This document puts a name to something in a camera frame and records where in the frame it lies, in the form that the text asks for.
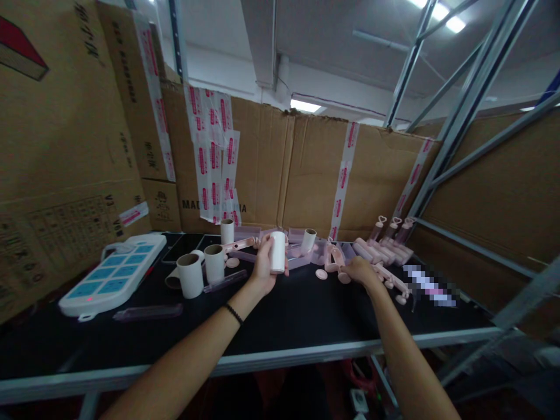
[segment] ceiling light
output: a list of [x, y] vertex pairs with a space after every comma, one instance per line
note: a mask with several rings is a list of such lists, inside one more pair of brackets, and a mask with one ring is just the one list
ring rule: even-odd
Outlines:
[[305, 111], [310, 113], [317, 111], [321, 107], [320, 105], [310, 104], [302, 101], [296, 101], [295, 99], [292, 99], [292, 101], [290, 102], [290, 106], [291, 108], [295, 108], [299, 111]]
[[[426, 5], [426, 0], [408, 0], [408, 1], [419, 9], [423, 9], [424, 6]], [[449, 9], [444, 5], [442, 5], [441, 3], [437, 3], [433, 8], [432, 17], [436, 20], [442, 20], [448, 14], [449, 14]], [[447, 21], [445, 26], [447, 26], [447, 28], [450, 29], [451, 31], [455, 33], [459, 33], [465, 28], [466, 24], [457, 16], [453, 16], [451, 19]]]
[[436, 18], [437, 20], [442, 20], [449, 14], [449, 9], [447, 9], [441, 3], [438, 3], [434, 6], [432, 17]]
[[[560, 106], [560, 103], [557, 103], [554, 107], [558, 107]], [[521, 108], [520, 111], [521, 112], [529, 112], [529, 111], [533, 111], [535, 109], [535, 107], [527, 107], [527, 108]]]

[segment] cardboard wall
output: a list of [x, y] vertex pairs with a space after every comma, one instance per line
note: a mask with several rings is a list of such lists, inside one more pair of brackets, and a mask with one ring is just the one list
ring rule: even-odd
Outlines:
[[[521, 115], [475, 120], [451, 165]], [[440, 128], [441, 124], [427, 125], [415, 133], [437, 135]], [[440, 185], [423, 218], [524, 267], [541, 271], [560, 253], [559, 128], [560, 110], [552, 110]], [[491, 310], [503, 308], [529, 281], [421, 227], [415, 230], [409, 245], [427, 262], [441, 270], [445, 267], [448, 278]], [[540, 318], [541, 327], [533, 325], [530, 332], [541, 334], [551, 322], [558, 324], [558, 300], [551, 301], [547, 308], [549, 313]]]
[[[131, 132], [140, 176], [174, 181], [174, 175], [171, 174], [169, 177], [166, 172], [165, 151], [160, 144], [156, 123], [155, 112], [159, 114], [157, 118], [161, 119], [160, 124], [165, 128], [165, 106], [159, 102], [152, 105], [150, 93], [158, 95], [159, 93], [156, 92], [158, 86], [150, 86], [146, 78], [146, 72], [154, 72], [157, 80], [160, 67], [163, 67], [162, 52], [157, 48], [159, 46], [157, 30], [152, 33], [147, 23], [143, 27], [137, 27], [141, 25], [142, 19], [147, 22], [147, 18], [133, 10], [102, 1], [97, 3], [97, 9], [115, 69], [115, 78]], [[146, 45], [140, 45], [140, 37]], [[150, 60], [149, 68], [144, 67], [142, 49], [147, 55], [146, 59]]]
[[0, 16], [18, 54], [0, 65], [4, 322], [150, 224], [120, 217], [145, 196], [95, 2], [2, 3]]
[[[313, 228], [328, 236], [338, 173], [348, 122], [313, 115], [295, 117], [282, 226]], [[379, 215], [390, 217], [408, 181], [423, 138], [361, 125], [348, 181], [338, 234], [340, 240], [367, 238]], [[425, 178], [439, 145], [429, 152], [414, 197]], [[403, 215], [413, 202], [409, 198]]]
[[[183, 87], [162, 81], [184, 232], [219, 232], [200, 218], [193, 143]], [[241, 132], [236, 188], [243, 225], [280, 224], [279, 209], [291, 155], [293, 117], [268, 105], [232, 98], [233, 127]]]

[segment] black table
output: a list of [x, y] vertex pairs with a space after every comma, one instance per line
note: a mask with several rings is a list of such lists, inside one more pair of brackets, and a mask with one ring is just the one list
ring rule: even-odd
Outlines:
[[[178, 234], [165, 234], [168, 242]], [[219, 243], [213, 235], [186, 234], [185, 253]], [[180, 290], [168, 289], [165, 277], [174, 268], [162, 257], [128, 302], [78, 323], [50, 303], [0, 340], [0, 404], [109, 391], [128, 387], [149, 365], [206, 320], [243, 285], [185, 300]], [[241, 261], [226, 274], [253, 265]], [[298, 268], [278, 277], [274, 290], [247, 318], [220, 359], [213, 375], [231, 375], [305, 363], [325, 362], [382, 353], [375, 314], [365, 290], [356, 283], [341, 284], [336, 273], [318, 279], [318, 266]], [[390, 270], [406, 279], [402, 269]], [[389, 293], [394, 297], [396, 290]], [[115, 312], [126, 307], [183, 303], [180, 317], [168, 320], [118, 323]], [[425, 296], [411, 312], [395, 304], [421, 348], [481, 341], [500, 333], [473, 304], [459, 300], [457, 308], [435, 307]]]

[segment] metal rack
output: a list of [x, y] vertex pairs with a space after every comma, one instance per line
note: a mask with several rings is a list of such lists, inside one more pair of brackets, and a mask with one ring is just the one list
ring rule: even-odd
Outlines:
[[[432, 11], [437, 1], [438, 0], [428, 0], [422, 10], [416, 40], [408, 53], [397, 87], [395, 88], [393, 103], [387, 113], [384, 127], [390, 127], [393, 124], [424, 40], [437, 29], [441, 28], [447, 20], [476, 2], [476, 0], [465, 0], [458, 7], [451, 10], [445, 19], [434, 25], [431, 29], [428, 29]], [[489, 33], [482, 43], [475, 48], [469, 57], [461, 64], [459, 69], [457, 69], [451, 78], [440, 88], [426, 108], [420, 112], [406, 130], [407, 132], [412, 132], [438, 100], [441, 99], [459, 77], [470, 68], [459, 97], [437, 136], [437, 140], [441, 142], [441, 149], [414, 200], [408, 216], [416, 217], [418, 224], [434, 230], [532, 279], [531, 282], [492, 319], [503, 332], [482, 345], [466, 347], [438, 373], [438, 377], [444, 386], [449, 384], [464, 369], [472, 365], [486, 351], [509, 337], [512, 331], [515, 332], [515, 326], [526, 315], [542, 304], [546, 298], [552, 296], [560, 285], [560, 257], [557, 257], [543, 272], [536, 273], [526, 267], [522, 267], [514, 261], [508, 260], [482, 246], [421, 219], [434, 191], [440, 184], [468, 167], [472, 162], [486, 155], [502, 142], [508, 140], [512, 135], [521, 131], [524, 127], [542, 117], [547, 111], [560, 102], [560, 92], [554, 92], [547, 99], [541, 101], [532, 111], [526, 113], [522, 118], [495, 135], [487, 143], [480, 146], [453, 167], [447, 169], [448, 164], [468, 131], [480, 103], [483, 101], [488, 89], [508, 57], [510, 50], [515, 44], [537, 2], [538, 0], [507, 0], [502, 9], [498, 12]]]

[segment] printed diagram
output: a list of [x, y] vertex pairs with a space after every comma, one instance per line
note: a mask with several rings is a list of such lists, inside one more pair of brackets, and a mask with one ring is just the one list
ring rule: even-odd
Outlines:
[[48, 66], [23, 30], [0, 16], [0, 64], [40, 81]]

